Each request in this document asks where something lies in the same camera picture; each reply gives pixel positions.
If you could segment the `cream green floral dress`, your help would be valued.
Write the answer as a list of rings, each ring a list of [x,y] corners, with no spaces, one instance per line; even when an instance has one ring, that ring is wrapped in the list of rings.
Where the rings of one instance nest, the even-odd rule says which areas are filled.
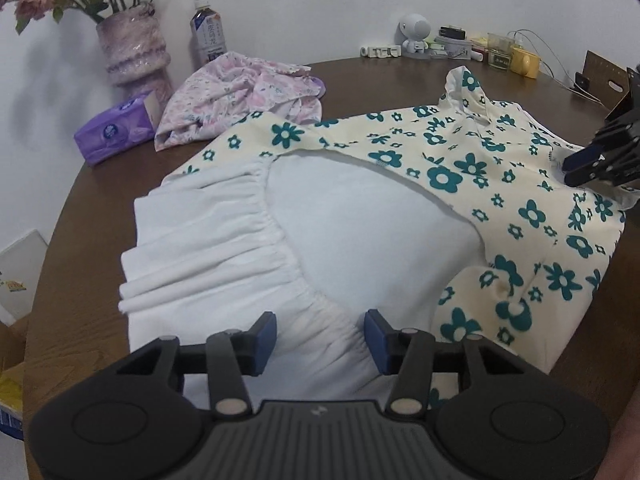
[[[201,344],[273,312],[265,399],[384,399],[363,315],[486,337],[551,370],[638,202],[567,186],[574,152],[465,67],[435,105],[301,126],[253,113],[134,203],[119,309],[130,347]]]

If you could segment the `brown cardboard stand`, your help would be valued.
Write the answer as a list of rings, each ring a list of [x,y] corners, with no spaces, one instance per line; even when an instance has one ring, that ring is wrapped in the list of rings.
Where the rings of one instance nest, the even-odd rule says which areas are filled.
[[[629,89],[627,71],[597,53],[588,50],[579,72],[590,80],[589,95],[612,110]]]

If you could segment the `black phone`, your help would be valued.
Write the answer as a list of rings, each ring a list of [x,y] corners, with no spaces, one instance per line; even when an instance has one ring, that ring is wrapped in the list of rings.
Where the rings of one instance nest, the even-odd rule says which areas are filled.
[[[574,89],[583,94],[589,93],[590,80],[582,73],[576,72],[574,77]]]

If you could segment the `yellow mug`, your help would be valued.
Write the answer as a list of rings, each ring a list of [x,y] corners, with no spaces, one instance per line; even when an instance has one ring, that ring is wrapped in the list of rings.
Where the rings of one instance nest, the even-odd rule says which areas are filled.
[[[540,57],[518,46],[511,48],[509,70],[528,79],[536,79],[540,72]]]

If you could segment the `glass cup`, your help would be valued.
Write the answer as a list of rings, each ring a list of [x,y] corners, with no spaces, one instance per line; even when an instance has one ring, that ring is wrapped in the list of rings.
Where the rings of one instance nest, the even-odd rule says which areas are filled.
[[[514,41],[490,32],[487,35],[488,64],[497,70],[507,70],[512,60]]]

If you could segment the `white tin box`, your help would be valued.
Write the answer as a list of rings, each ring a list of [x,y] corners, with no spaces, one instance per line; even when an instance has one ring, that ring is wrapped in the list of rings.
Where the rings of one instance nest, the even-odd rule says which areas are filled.
[[[472,44],[468,40],[457,40],[447,37],[437,37],[452,60],[469,61],[472,58]]]

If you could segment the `black charger block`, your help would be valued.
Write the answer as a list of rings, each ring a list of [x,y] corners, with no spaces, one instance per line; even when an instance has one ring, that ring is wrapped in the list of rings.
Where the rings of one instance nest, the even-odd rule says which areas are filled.
[[[466,31],[460,27],[454,27],[450,25],[440,26],[439,36],[441,36],[442,38],[462,41],[466,39]]]

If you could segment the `green white small boxes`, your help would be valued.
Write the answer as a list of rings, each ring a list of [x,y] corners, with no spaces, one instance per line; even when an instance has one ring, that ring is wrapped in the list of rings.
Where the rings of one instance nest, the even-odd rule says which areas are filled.
[[[448,58],[448,52],[443,44],[439,44],[437,41],[431,41],[428,44],[428,54],[434,60],[440,60],[441,58]]]

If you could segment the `white astronaut figurine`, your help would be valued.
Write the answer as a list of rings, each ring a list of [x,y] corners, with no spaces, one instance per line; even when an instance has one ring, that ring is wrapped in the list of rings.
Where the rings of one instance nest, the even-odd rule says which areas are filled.
[[[430,48],[426,42],[431,33],[431,24],[423,15],[409,13],[398,23],[402,36],[401,52],[406,58],[425,60],[430,56]]]

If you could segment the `white cardboard box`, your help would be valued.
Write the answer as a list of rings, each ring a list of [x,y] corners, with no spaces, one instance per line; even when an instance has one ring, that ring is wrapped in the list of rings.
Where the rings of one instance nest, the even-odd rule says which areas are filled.
[[[38,231],[1,251],[1,322],[10,326],[32,312],[40,273],[48,249]]]

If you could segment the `white power strip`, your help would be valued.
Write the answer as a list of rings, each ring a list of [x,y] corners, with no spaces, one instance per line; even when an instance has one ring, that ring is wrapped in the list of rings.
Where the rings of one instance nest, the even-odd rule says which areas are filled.
[[[402,55],[401,46],[391,44],[390,46],[363,46],[360,48],[362,58],[400,58]]]

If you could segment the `purple tissue pack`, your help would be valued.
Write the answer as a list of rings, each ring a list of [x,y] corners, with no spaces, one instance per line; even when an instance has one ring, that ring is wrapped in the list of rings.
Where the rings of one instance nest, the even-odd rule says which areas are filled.
[[[85,162],[96,166],[152,140],[161,114],[156,92],[144,92],[90,119],[74,140]]]

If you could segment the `pink floral garment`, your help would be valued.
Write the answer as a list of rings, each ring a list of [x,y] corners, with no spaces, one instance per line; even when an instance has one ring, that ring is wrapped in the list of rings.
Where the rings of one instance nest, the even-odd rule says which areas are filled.
[[[258,113],[314,124],[322,118],[325,93],[326,86],[308,66],[227,52],[197,70],[171,96],[154,148],[161,152],[215,139]]]

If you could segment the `pink purple vase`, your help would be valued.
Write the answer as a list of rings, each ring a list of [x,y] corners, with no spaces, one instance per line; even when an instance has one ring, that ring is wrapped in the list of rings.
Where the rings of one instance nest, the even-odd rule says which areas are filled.
[[[163,110],[172,95],[171,57],[151,3],[117,12],[96,26],[111,85],[124,96],[152,91]]]

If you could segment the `plastic drink bottle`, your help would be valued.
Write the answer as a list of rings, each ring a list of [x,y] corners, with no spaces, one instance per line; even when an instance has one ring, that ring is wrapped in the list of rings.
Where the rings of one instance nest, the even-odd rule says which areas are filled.
[[[227,52],[226,38],[221,16],[210,7],[207,0],[198,0],[194,8],[190,25],[198,62],[204,66]]]

